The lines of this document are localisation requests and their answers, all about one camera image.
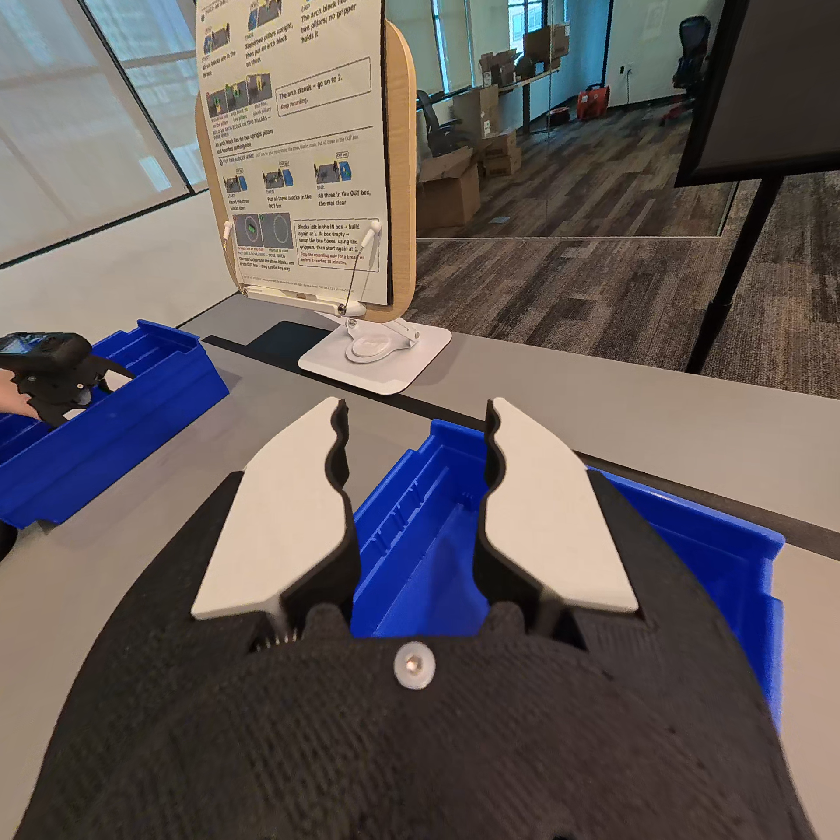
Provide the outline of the printed instruction sheet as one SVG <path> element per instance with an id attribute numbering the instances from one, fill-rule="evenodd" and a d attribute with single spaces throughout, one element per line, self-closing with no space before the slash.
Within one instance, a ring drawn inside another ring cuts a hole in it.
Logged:
<path id="1" fill-rule="evenodd" d="M 384 4 L 199 1 L 196 74 L 243 292 L 392 292 Z"/>

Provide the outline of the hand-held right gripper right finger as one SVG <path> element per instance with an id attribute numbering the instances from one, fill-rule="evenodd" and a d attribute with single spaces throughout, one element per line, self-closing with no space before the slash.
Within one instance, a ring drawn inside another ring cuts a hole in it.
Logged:
<path id="1" fill-rule="evenodd" d="M 632 615 L 637 596 L 589 471 L 559 437 L 506 398 L 486 409 L 486 495 L 476 532 L 476 586 L 525 617 L 567 608 Z"/>

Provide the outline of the glass window panel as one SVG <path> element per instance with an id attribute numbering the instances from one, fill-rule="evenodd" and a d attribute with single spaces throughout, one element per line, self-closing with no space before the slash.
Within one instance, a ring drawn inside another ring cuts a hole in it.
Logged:
<path id="1" fill-rule="evenodd" d="M 1 2 L 1 261 L 207 188 L 195 2 Z"/>

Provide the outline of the black office chair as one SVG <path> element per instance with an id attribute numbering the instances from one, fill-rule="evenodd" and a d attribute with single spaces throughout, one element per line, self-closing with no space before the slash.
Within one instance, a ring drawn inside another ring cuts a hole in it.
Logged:
<path id="1" fill-rule="evenodd" d="M 468 136 L 459 128 L 459 119 L 448 122 L 438 120 L 431 98 L 425 90 L 416 90 L 416 101 L 423 112 L 427 147 L 434 158 L 457 151 L 468 143 Z"/>
<path id="2" fill-rule="evenodd" d="M 673 76 L 673 88 L 684 91 L 688 97 L 695 96 L 700 89 L 710 35 L 711 21 L 704 15 L 690 16 L 679 23 L 681 56 Z"/>

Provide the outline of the blue plastic bin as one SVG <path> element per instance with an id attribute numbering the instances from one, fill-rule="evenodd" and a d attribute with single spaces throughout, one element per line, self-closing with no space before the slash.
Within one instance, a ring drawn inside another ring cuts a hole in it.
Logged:
<path id="1" fill-rule="evenodd" d="M 435 419 L 354 515 L 361 579 L 356 637 L 472 636 L 489 606 L 473 579 L 480 500 L 487 491 L 482 428 Z M 772 596 L 781 534 L 712 507 L 603 475 L 684 561 L 739 640 L 781 729 L 784 606 Z"/>
<path id="2" fill-rule="evenodd" d="M 57 429 L 2 415 L 1 519 L 8 526 L 65 522 L 228 394 L 189 332 L 139 320 L 92 349 L 134 379 L 93 396 Z"/>

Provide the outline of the wooden document stand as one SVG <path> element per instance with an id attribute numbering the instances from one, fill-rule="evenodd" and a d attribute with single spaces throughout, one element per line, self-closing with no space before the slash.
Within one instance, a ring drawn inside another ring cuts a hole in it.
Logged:
<path id="1" fill-rule="evenodd" d="M 206 164 L 212 160 L 200 92 L 196 98 L 196 133 L 227 271 L 238 292 L 248 299 L 314 312 L 334 323 L 330 335 L 300 358 L 303 370 L 378 396 L 393 396 L 415 381 L 447 346 L 452 334 L 404 319 L 414 298 L 417 278 L 416 76 L 408 44 L 386 19 L 385 4 L 383 40 L 392 281 L 386 304 L 355 302 L 338 306 L 261 288 L 243 292 L 236 282 L 228 251 L 230 224 L 223 222 L 219 183 L 214 171 L 206 173 Z"/>

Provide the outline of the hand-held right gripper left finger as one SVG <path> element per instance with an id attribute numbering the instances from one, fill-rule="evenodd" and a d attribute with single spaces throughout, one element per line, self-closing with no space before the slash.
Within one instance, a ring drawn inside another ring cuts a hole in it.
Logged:
<path id="1" fill-rule="evenodd" d="M 326 398 L 247 463 L 192 605 L 196 620 L 304 622 L 319 604 L 350 620 L 361 551 L 344 490 L 348 420 L 346 402 Z"/>

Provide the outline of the black monitor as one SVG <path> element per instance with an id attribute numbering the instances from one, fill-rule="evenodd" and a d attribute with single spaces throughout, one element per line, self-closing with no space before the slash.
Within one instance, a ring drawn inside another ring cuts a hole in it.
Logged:
<path id="1" fill-rule="evenodd" d="M 725 2 L 676 186 L 838 168 L 839 2 Z"/>

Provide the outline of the black metal pole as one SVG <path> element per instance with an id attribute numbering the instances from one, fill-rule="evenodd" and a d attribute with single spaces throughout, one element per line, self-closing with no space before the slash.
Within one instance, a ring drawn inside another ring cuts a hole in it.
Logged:
<path id="1" fill-rule="evenodd" d="M 770 175 L 760 181 L 721 282 L 707 306 L 686 364 L 685 373 L 698 375 L 703 371 L 712 347 L 728 319 L 742 276 L 760 239 L 784 178 L 784 175 Z"/>

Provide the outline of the cardboard box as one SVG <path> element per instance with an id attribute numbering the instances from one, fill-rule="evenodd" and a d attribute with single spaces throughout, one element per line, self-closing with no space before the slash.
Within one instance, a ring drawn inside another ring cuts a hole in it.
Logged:
<path id="1" fill-rule="evenodd" d="M 479 59 L 485 88 L 511 88 L 560 68 L 571 45 L 571 24 L 549 24 L 525 34 L 522 49 L 488 53 Z"/>
<path id="2" fill-rule="evenodd" d="M 416 181 L 416 232 L 462 228 L 480 210 L 476 151 L 468 146 L 421 161 Z"/>

